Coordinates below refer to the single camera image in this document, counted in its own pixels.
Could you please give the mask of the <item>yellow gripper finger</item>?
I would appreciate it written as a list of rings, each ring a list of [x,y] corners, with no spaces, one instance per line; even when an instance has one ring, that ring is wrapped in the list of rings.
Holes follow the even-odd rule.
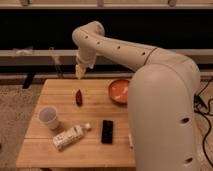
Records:
[[[82,68],[79,64],[75,65],[75,75],[78,79],[81,79],[85,75],[85,72],[85,68]]]

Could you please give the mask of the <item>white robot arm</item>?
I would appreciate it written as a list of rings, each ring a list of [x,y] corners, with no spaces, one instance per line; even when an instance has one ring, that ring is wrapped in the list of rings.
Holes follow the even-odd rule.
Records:
[[[199,171],[194,95],[200,71],[189,57],[159,47],[105,36],[98,21],[76,28],[77,63],[91,68],[96,55],[134,72],[128,88],[129,124],[137,171]]]

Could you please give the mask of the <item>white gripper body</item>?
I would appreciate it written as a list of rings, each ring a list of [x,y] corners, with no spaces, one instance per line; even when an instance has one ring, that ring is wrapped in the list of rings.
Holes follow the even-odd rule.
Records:
[[[76,62],[84,68],[92,69],[95,65],[96,53],[92,51],[79,50],[76,55]]]

